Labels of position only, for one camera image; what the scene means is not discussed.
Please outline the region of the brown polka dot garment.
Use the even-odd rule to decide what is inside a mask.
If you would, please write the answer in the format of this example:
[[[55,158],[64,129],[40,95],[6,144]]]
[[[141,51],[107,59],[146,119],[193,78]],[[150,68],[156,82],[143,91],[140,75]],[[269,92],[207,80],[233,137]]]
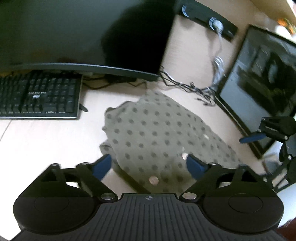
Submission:
[[[200,117],[160,92],[108,108],[104,117],[107,139],[100,150],[137,192],[180,194],[194,184],[183,153],[225,168],[240,163]]]

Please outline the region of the black keyboard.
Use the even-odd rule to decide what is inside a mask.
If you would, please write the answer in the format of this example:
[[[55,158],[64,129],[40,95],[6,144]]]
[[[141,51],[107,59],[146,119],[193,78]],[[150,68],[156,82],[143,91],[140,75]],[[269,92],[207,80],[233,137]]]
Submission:
[[[1,119],[76,119],[82,75],[31,71],[1,77]]]

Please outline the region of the large black curved monitor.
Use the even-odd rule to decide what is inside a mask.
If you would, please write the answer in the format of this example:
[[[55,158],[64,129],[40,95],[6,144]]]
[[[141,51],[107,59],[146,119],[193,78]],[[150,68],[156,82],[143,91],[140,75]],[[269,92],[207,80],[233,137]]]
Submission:
[[[1,71],[70,70],[155,81],[175,1],[1,1]]]

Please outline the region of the black power strip on wall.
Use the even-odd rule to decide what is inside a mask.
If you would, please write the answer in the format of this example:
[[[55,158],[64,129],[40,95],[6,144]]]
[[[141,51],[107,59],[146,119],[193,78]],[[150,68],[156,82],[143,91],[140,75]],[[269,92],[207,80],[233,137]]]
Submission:
[[[223,25],[222,37],[228,41],[232,41],[238,31],[232,22],[197,1],[177,1],[176,10],[179,15],[213,31],[213,22],[220,21]]]

